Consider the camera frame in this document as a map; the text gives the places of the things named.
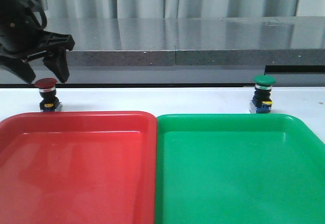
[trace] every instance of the green button cap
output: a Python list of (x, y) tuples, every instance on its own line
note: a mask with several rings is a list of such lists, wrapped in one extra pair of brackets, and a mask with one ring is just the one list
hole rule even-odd
[(259, 75), (254, 78), (254, 81), (259, 85), (270, 86), (275, 83), (275, 78), (269, 75)]

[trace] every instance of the red button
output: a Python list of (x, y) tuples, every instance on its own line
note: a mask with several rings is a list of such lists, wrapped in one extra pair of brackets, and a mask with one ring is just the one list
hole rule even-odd
[(57, 80), (55, 78), (42, 78), (35, 83), (35, 87), (40, 89), (53, 88)]

